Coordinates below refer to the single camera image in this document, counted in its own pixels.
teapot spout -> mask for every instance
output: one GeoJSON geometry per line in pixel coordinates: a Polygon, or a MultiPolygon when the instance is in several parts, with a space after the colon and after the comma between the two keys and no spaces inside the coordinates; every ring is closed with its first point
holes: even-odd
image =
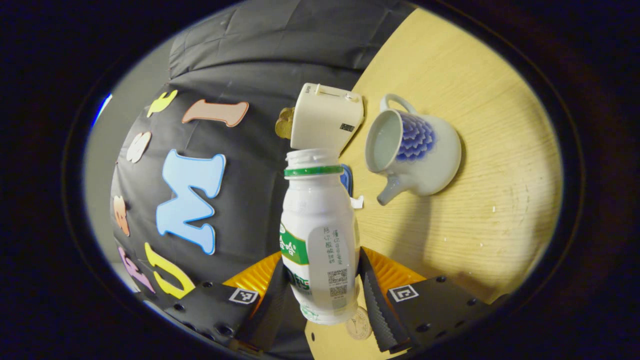
{"type": "Polygon", "coordinates": [[[387,185],[378,195],[378,203],[382,206],[387,205],[399,193],[411,188],[413,182],[405,176],[389,176],[387,185]]]}

black cloth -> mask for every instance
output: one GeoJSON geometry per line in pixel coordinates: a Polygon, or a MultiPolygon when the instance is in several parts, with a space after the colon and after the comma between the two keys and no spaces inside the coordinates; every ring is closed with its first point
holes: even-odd
{"type": "MultiPolygon", "coordinates": [[[[177,36],[169,61],[170,80],[157,95],[173,90],[178,94],[162,112],[147,118],[146,107],[140,113],[120,151],[111,188],[111,198],[122,196],[126,201],[131,230],[125,236],[118,228],[111,205],[115,240],[156,289],[155,295],[145,292],[150,301],[160,308],[176,301],[162,292],[153,271],[180,284],[162,269],[150,266],[145,242],[195,284],[223,282],[279,251],[278,225],[288,186],[282,170],[285,155],[291,151],[289,141],[274,132],[280,110],[295,105],[307,82],[351,90],[412,10],[408,4],[391,0],[248,1],[201,20],[177,36]],[[185,111],[200,99],[250,105],[236,127],[210,120],[183,124],[185,111]],[[145,131],[152,133],[148,149],[139,162],[127,161],[132,139],[145,131]],[[161,236],[156,229],[156,208],[175,197],[162,178],[164,159],[172,149],[191,158],[210,159],[215,154],[227,158],[217,197],[208,199],[195,189],[215,214],[190,222],[214,227],[213,255],[173,234],[161,236]]],[[[310,359],[306,320],[290,290],[287,296],[287,316],[271,353],[310,359]]]]}

blue floral pattern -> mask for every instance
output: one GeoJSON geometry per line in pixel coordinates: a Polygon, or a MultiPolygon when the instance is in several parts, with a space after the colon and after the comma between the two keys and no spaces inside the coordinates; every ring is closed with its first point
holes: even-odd
{"type": "Polygon", "coordinates": [[[423,159],[436,144],[433,126],[416,115],[403,111],[399,113],[402,118],[403,135],[396,160],[413,162],[423,159]]]}

letter m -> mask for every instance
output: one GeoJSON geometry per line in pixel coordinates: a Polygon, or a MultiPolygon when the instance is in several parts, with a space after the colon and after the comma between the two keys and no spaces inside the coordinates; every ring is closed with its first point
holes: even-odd
{"type": "Polygon", "coordinates": [[[160,235],[173,233],[211,255],[216,249],[216,232],[209,224],[195,227],[187,222],[200,220],[214,214],[213,208],[200,198],[192,188],[204,190],[213,199],[220,192],[222,175],[227,159],[218,154],[211,159],[180,156],[171,150],[164,160],[162,177],[176,194],[174,199],[158,205],[156,226],[160,235]]]}

coin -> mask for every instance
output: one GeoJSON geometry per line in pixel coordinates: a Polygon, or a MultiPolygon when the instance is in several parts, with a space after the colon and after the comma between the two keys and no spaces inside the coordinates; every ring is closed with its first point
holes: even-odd
{"type": "Polygon", "coordinates": [[[364,340],[371,336],[371,323],[369,323],[369,316],[367,310],[362,306],[358,306],[356,313],[345,323],[347,332],[356,340],[364,340]]]}

